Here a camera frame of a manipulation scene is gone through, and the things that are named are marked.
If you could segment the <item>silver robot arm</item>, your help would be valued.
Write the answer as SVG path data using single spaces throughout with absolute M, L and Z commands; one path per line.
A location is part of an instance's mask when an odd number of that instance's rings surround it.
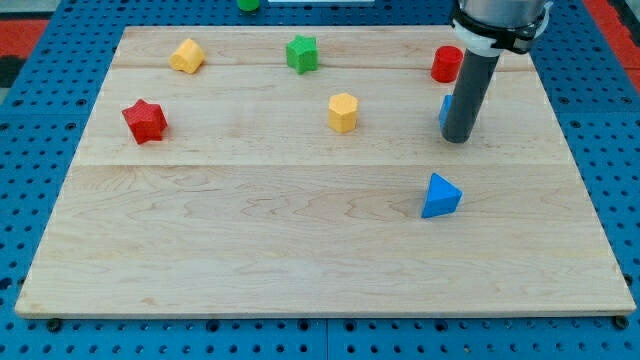
M 450 13 L 455 35 L 475 55 L 526 54 L 546 30 L 549 0 L 456 0 Z

